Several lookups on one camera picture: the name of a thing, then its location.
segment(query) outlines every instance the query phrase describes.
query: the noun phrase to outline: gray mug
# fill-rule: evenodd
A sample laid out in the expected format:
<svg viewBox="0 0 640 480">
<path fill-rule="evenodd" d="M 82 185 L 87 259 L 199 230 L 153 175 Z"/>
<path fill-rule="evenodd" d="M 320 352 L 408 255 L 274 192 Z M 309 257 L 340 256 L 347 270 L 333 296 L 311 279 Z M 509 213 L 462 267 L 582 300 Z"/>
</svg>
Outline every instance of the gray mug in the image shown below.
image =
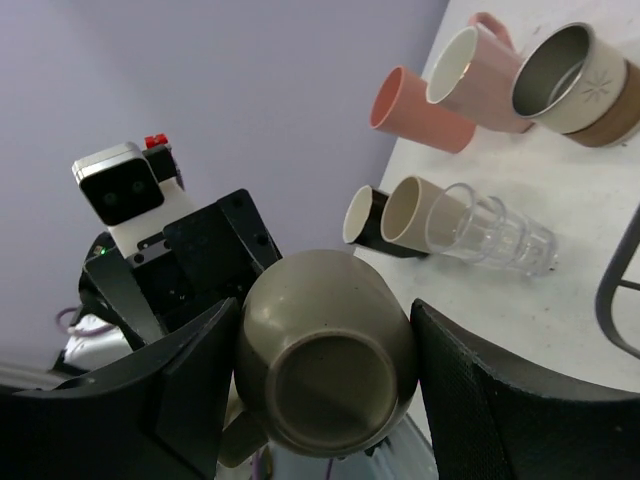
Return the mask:
<svg viewBox="0 0 640 480">
<path fill-rule="evenodd" d="M 369 264 L 311 250 L 269 267 L 243 307 L 235 386 L 219 461 L 269 440 L 342 457 L 381 441 L 415 392 L 416 344 L 402 307 Z"/>
</svg>

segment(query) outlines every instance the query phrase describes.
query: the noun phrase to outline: mug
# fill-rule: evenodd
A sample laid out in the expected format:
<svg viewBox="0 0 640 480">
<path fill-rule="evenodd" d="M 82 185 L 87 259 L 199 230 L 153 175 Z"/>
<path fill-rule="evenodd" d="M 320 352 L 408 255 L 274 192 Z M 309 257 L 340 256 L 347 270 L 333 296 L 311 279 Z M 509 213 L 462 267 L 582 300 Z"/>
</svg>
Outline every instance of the mug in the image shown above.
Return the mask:
<svg viewBox="0 0 640 480">
<path fill-rule="evenodd" d="M 342 240 L 348 245 L 386 253 L 393 257 L 424 257 L 418 250 L 386 242 L 382 238 L 380 222 L 389 195 L 370 185 L 361 187 L 353 196 L 342 225 Z"/>
<path fill-rule="evenodd" d="M 382 212 L 382 238 L 394 245 L 432 253 L 426 239 L 427 217 L 443 191 L 424 178 L 405 178 L 391 193 Z M 456 200 L 446 201 L 452 216 L 464 211 L 464 205 Z"/>
<path fill-rule="evenodd" d="M 604 146 L 638 124 L 639 82 L 637 67 L 600 40 L 591 25 L 571 23 L 525 60 L 511 102 L 522 118 L 583 145 Z"/>
<path fill-rule="evenodd" d="M 374 130 L 397 135 L 449 153 L 466 147 L 476 126 L 424 98 L 427 83 L 406 67 L 396 67 L 380 87 L 369 115 Z"/>
<path fill-rule="evenodd" d="M 523 133 L 532 123 L 514 113 L 510 98 L 521 64 L 506 27 L 489 13 L 476 13 L 436 61 L 427 101 L 490 130 Z"/>
<path fill-rule="evenodd" d="M 369 264 L 310 250 L 273 264 L 249 291 L 234 379 L 242 408 L 223 429 L 223 465 L 239 465 L 268 440 L 342 457 L 380 442 L 406 413 L 416 344 Z"/>
</svg>

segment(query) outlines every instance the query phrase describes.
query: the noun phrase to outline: mug handle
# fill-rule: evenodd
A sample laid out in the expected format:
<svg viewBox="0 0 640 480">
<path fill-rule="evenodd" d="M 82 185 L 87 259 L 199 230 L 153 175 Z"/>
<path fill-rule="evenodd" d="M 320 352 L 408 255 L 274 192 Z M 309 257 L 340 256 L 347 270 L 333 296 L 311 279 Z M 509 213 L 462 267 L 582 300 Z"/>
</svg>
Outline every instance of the mug handle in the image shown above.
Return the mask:
<svg viewBox="0 0 640 480">
<path fill-rule="evenodd" d="M 471 18 L 469 18 L 469 22 L 467 23 L 467 25 L 473 26 L 477 25 L 478 23 L 487 27 L 487 29 L 489 29 L 489 31 L 493 33 L 496 38 L 508 48 L 510 48 L 514 52 L 516 51 L 515 47 L 513 46 L 513 42 L 511 41 L 511 35 L 509 35 L 507 27 L 496 17 L 488 12 L 474 13 L 473 15 L 471 15 Z"/>
<path fill-rule="evenodd" d="M 218 461 L 227 468 L 235 468 L 264 447 L 269 437 L 255 417 L 245 409 L 235 382 L 229 389 L 225 417 Z"/>
</svg>

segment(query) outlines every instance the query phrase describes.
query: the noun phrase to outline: cup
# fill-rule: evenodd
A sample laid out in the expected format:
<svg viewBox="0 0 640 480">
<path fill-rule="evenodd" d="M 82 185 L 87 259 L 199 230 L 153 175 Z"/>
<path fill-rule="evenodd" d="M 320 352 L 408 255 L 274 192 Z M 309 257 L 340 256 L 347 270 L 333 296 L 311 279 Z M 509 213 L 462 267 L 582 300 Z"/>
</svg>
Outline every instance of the cup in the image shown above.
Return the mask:
<svg viewBox="0 0 640 480">
<path fill-rule="evenodd" d="M 369 116 L 375 130 L 458 153 L 466 147 L 476 126 L 466 118 L 429 105 L 427 83 L 406 67 L 396 67 L 380 87 Z"/>
<path fill-rule="evenodd" d="M 411 325 L 382 277 L 345 252 L 279 260 L 243 308 L 235 386 L 242 412 L 218 459 L 233 467 L 268 440 L 342 457 L 380 442 L 417 386 Z"/>
<path fill-rule="evenodd" d="M 424 257 L 425 253 L 394 245 L 382 238 L 380 222 L 389 195 L 370 185 L 361 187 L 351 200 L 342 225 L 342 240 L 349 245 L 386 253 L 398 258 Z"/>
<path fill-rule="evenodd" d="M 522 118 L 589 147 L 617 143 L 640 121 L 640 73 L 593 27 L 571 23 L 523 63 L 511 101 Z"/>
<path fill-rule="evenodd" d="M 521 64 L 506 27 L 489 13 L 476 13 L 438 58 L 427 101 L 490 130 L 523 133 L 532 123 L 513 112 L 510 98 Z"/>
<path fill-rule="evenodd" d="M 380 231 L 383 240 L 430 253 L 424 238 L 424 226 L 431 205 L 442 191 L 442 188 L 418 176 L 407 177 L 400 182 L 382 212 Z M 452 204 L 451 208 L 455 209 L 456 205 Z"/>
<path fill-rule="evenodd" d="M 464 209 L 452 209 L 452 201 Z M 433 253 L 530 276 L 549 273 L 557 251 L 550 230 L 465 183 L 451 185 L 433 202 L 425 238 Z"/>
</svg>

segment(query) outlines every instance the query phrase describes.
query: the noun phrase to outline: snowflake design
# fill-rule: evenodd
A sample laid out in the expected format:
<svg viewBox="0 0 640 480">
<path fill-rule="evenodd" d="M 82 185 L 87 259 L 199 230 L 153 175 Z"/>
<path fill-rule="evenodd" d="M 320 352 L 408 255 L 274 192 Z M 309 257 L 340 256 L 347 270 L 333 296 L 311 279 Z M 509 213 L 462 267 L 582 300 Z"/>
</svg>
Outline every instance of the snowflake design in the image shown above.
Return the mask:
<svg viewBox="0 0 640 480">
<path fill-rule="evenodd" d="M 588 103 L 592 98 L 596 103 L 598 103 L 600 101 L 600 96 L 609 94 L 609 90 L 607 90 L 606 86 L 613 80 L 607 78 L 607 74 L 607 70 L 602 70 L 601 72 L 596 71 L 592 79 L 585 82 L 589 88 L 581 92 L 581 95 L 586 95 L 584 103 Z"/>
</svg>

